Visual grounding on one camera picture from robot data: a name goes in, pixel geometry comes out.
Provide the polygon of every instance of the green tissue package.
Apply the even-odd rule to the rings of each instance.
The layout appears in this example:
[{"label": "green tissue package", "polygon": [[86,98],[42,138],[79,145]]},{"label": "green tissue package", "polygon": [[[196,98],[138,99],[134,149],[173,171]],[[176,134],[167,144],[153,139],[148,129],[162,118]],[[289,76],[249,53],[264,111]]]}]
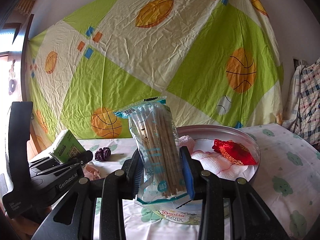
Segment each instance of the green tissue package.
[{"label": "green tissue package", "polygon": [[63,130],[57,136],[53,144],[50,155],[61,164],[66,163],[69,158],[75,157],[79,153],[85,152],[83,146],[78,142],[70,130]]}]

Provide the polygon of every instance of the pink fluffy object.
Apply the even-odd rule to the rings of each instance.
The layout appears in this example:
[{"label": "pink fluffy object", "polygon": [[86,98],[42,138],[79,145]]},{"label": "pink fluffy object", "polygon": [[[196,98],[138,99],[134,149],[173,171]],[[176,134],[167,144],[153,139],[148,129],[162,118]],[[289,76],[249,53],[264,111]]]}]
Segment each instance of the pink fluffy object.
[{"label": "pink fluffy object", "polygon": [[190,154],[193,153],[193,148],[195,147],[195,140],[193,140],[189,135],[181,136],[179,138],[179,147],[186,146]]}]

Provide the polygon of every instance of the white towel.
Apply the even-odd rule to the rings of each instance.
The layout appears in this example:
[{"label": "white towel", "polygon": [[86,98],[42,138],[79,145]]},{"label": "white towel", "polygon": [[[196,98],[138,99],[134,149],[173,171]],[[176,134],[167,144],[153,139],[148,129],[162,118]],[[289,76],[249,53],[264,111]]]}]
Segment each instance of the white towel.
[{"label": "white towel", "polygon": [[200,161],[205,170],[211,171],[222,179],[236,180],[236,178],[244,177],[242,173],[248,168],[248,166],[232,164],[216,152],[196,150],[191,157]]}]

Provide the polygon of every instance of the black robotic device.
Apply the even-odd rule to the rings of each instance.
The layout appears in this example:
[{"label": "black robotic device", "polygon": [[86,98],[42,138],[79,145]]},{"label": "black robotic device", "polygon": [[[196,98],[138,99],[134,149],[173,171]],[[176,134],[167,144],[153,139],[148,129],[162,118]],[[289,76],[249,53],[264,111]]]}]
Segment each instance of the black robotic device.
[{"label": "black robotic device", "polygon": [[[223,198],[229,198],[232,240],[289,240],[279,221],[243,178],[220,179],[180,149],[187,191],[203,200],[198,240],[224,239]],[[32,240],[92,240],[96,198],[101,197],[100,240],[125,240],[123,199],[134,199],[142,176],[136,150],[121,170],[105,179],[81,178],[47,216]]]},{"label": "black robotic device", "polygon": [[42,209],[54,204],[84,176],[81,165],[93,157],[86,151],[64,164],[49,157],[28,163],[32,108],[32,102],[12,103],[6,151],[1,153],[0,197],[10,218],[32,207]]}]

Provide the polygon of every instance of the plaid fabric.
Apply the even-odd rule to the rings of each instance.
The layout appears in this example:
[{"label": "plaid fabric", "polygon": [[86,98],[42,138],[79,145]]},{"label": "plaid fabric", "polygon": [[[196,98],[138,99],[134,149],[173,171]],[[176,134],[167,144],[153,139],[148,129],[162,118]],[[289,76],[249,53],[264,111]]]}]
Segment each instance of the plaid fabric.
[{"label": "plaid fabric", "polygon": [[311,66],[300,65],[292,78],[285,109],[289,130],[311,145],[320,142],[320,59]]}]

